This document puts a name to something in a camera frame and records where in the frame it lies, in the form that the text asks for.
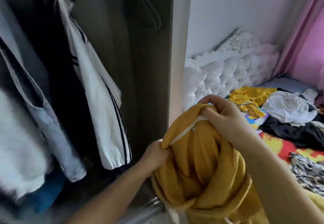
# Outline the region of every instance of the pink curtain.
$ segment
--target pink curtain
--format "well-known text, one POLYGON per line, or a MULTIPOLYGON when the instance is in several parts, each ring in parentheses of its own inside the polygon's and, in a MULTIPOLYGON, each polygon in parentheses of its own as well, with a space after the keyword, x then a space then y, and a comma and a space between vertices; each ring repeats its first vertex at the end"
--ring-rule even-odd
POLYGON ((309 0, 273 75, 290 77, 324 90, 324 0, 309 0))

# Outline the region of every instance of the white tufted headboard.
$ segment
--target white tufted headboard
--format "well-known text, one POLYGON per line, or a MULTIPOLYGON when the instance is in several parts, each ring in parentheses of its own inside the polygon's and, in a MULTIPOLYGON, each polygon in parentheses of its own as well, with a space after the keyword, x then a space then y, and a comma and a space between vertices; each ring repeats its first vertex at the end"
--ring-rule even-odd
POLYGON ((216 51, 186 59, 182 110, 208 94, 226 97, 242 86, 260 85, 271 78, 278 58, 277 45, 261 45, 247 28, 238 29, 216 51))

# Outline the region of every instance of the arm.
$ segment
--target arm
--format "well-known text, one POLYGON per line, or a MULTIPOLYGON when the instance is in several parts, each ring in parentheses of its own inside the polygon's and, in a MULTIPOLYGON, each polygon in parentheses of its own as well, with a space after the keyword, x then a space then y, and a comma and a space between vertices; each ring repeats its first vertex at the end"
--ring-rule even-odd
POLYGON ((244 157, 269 223, 323 224, 321 211, 239 109, 229 100, 216 95, 208 95, 200 101, 209 102, 215 105, 219 113, 204 108, 201 114, 244 157))
POLYGON ((168 150, 160 148, 160 141, 150 144, 138 163, 87 203, 66 224, 116 223, 145 179, 162 165, 169 154, 168 150))

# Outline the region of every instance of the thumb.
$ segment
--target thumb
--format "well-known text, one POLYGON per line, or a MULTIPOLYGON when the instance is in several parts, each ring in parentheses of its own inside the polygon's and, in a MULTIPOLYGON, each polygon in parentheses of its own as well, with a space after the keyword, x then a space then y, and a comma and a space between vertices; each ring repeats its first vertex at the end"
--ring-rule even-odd
POLYGON ((209 107, 203 108, 200 113, 213 124, 219 122, 220 119, 223 119, 222 115, 209 107))

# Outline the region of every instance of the leopard print fabric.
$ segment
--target leopard print fabric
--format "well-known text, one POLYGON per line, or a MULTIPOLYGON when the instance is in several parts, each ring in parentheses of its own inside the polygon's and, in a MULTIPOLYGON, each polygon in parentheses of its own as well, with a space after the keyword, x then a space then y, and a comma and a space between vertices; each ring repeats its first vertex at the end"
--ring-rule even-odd
POLYGON ((290 170, 298 183, 304 189, 324 197, 324 166, 294 152, 290 153, 289 159, 290 170))

